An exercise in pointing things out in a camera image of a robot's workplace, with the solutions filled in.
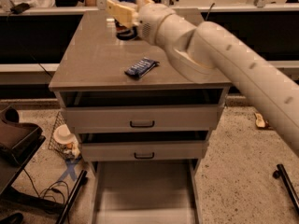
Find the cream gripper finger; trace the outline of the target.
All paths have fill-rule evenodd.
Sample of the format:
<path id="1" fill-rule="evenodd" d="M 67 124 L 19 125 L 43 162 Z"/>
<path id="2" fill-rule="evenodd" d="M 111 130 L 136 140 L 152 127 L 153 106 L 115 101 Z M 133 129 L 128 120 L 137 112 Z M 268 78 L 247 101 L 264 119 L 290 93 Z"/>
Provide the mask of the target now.
<path id="1" fill-rule="evenodd" d="M 139 7 L 143 7 L 147 4 L 153 4 L 153 1 L 152 0 L 136 0 L 136 4 L 139 6 Z"/>
<path id="2" fill-rule="evenodd" d="M 107 0 L 106 11 L 116 21 L 126 28 L 138 25 L 138 5 L 135 3 L 121 2 L 119 0 Z"/>

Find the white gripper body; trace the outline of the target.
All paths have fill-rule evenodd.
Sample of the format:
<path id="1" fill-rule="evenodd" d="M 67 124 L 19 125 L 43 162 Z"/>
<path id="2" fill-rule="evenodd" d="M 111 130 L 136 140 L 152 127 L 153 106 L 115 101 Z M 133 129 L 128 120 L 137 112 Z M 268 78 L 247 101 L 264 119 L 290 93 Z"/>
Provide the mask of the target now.
<path id="1" fill-rule="evenodd" d="M 137 33 L 141 39 L 155 45 L 155 38 L 162 22 L 175 11 L 163 4 L 147 4 L 139 9 Z"/>

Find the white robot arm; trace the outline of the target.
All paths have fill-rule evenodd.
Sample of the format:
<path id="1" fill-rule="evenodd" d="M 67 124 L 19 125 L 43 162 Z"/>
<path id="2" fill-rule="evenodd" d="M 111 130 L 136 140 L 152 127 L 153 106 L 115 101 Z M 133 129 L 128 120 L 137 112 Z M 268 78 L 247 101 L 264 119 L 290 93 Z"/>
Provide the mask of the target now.
<path id="1" fill-rule="evenodd" d="M 107 0 L 107 12 L 162 49 L 184 77 L 203 83 L 220 70 L 299 155 L 299 86 L 242 41 L 212 21 L 195 26 L 151 0 Z"/>

